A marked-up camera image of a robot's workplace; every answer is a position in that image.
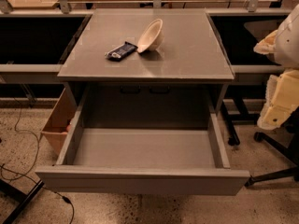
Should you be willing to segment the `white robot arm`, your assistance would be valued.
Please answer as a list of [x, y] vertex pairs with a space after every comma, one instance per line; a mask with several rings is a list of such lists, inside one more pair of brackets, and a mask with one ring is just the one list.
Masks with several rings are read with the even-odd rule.
[[260, 128], [274, 130], [299, 107], [299, 5], [253, 50], [270, 55], [275, 63], [285, 69], [279, 76], [269, 77], [265, 104], [257, 121]]

